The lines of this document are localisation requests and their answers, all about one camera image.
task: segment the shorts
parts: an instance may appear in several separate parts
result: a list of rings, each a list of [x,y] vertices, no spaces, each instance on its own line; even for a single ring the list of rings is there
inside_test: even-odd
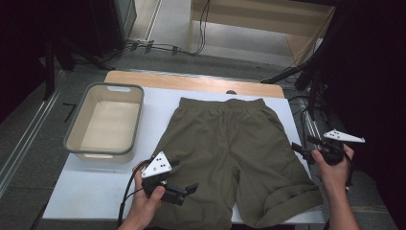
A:
[[[168,183],[199,183],[183,206],[162,202],[151,226],[230,229],[235,203],[244,223],[269,227],[322,204],[318,186],[263,99],[182,98],[153,154],[181,159]]]

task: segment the white board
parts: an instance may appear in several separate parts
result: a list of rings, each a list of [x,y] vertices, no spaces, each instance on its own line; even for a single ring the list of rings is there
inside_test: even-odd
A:
[[[134,159],[124,164],[83,162],[74,154],[70,154],[45,210],[43,216],[45,219],[117,219],[132,168],[151,156],[181,97],[219,102],[229,99],[252,101],[260,98],[147,87],[144,90],[144,105],[135,138]],[[276,98],[263,99],[266,105],[278,114],[289,141],[300,143],[288,101]],[[309,173],[306,162],[302,157],[299,159]],[[130,204],[131,198],[125,205],[124,217],[128,213]],[[232,222],[242,223],[236,205],[233,208]],[[318,206],[290,218],[285,223],[323,222],[321,207]]]

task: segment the human hand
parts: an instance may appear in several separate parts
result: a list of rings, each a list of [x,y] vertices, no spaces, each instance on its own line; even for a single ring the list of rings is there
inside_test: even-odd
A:
[[[137,191],[142,188],[143,179],[140,171],[136,172],[134,180],[135,191]],[[165,188],[162,186],[156,187],[150,198],[147,198],[146,193],[142,189],[135,193],[128,215],[119,230],[141,230],[146,228],[152,221],[155,211],[161,206],[161,198],[164,193]]]
[[[354,151],[344,145],[344,151],[347,153],[350,159],[354,155]],[[311,152],[314,161],[319,165],[319,177],[325,186],[328,198],[340,196],[346,192],[346,181],[350,174],[350,168],[345,159],[335,166],[330,166],[326,163],[323,155],[313,150]]]

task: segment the wooden board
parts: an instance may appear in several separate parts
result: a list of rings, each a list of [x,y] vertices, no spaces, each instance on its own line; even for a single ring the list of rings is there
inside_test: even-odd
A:
[[[233,90],[238,95],[284,98],[282,88],[275,84],[220,80],[210,77],[185,77],[157,73],[110,71],[104,81],[198,92],[226,93],[229,90]]]

